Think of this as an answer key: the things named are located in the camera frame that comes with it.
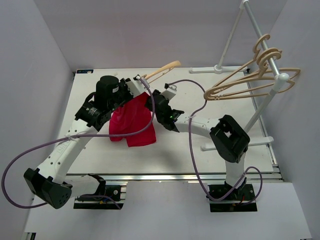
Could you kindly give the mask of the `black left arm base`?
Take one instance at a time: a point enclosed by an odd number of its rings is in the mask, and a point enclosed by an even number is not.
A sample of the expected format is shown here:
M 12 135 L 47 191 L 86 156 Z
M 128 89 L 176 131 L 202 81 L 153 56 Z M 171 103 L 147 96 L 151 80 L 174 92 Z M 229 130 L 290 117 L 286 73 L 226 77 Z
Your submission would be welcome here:
M 108 183 L 101 176 L 93 175 L 99 186 L 95 193 L 76 196 L 75 210 L 121 210 L 126 198 L 126 186 L 119 183 Z

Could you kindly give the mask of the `red t shirt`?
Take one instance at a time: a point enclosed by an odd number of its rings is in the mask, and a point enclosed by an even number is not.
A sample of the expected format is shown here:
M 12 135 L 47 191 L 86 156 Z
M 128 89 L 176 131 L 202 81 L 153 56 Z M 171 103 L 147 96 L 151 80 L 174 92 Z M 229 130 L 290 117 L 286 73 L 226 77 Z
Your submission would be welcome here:
M 127 102 L 124 106 L 118 107 L 112 114 L 109 121 L 108 133 L 110 135 L 122 135 L 134 133 L 143 129 L 152 119 L 152 113 L 145 107 L 149 97 L 146 92 Z M 131 136 L 110 137 L 110 141 L 119 142 L 126 140 L 128 147 L 143 147 L 154 144 L 157 141 L 153 125 L 145 131 Z

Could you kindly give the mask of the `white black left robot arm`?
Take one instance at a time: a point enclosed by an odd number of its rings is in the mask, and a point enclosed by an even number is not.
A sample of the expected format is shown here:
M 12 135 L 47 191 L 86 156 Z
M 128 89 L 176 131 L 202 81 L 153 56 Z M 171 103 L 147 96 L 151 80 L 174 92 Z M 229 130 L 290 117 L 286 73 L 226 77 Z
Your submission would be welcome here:
M 51 154 L 36 168 L 28 168 L 23 177 L 30 190 L 55 209 L 70 198 L 84 196 L 99 200 L 106 193 L 106 181 L 88 173 L 68 176 L 67 173 L 93 137 L 111 119 L 112 113 L 149 89 L 148 82 L 137 75 L 133 79 L 118 79 L 105 75 L 96 83 L 75 114 L 65 138 L 57 142 Z

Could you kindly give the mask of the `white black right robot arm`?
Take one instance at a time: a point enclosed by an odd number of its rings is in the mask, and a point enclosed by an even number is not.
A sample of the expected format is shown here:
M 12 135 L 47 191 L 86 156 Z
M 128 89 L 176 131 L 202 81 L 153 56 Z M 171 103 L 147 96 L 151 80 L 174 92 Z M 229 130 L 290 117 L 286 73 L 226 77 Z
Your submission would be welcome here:
M 171 108 L 169 101 L 176 95 L 176 89 L 167 87 L 165 91 L 154 90 L 155 116 L 168 131 L 190 132 L 212 140 L 215 149 L 225 161 L 226 195 L 236 200 L 244 193 L 244 158 L 250 137 L 230 115 L 222 118 L 204 118 Z

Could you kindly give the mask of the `beige hanger front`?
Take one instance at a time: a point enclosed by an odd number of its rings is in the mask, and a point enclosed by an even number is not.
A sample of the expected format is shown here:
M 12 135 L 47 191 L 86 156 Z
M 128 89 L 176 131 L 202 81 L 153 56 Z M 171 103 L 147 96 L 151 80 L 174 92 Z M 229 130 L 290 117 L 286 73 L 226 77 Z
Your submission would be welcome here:
M 172 71 L 174 68 L 180 67 L 181 65 L 181 62 L 179 60 L 176 60 L 160 67 L 150 74 L 142 75 L 141 77 L 144 78 L 148 83 L 152 83 Z

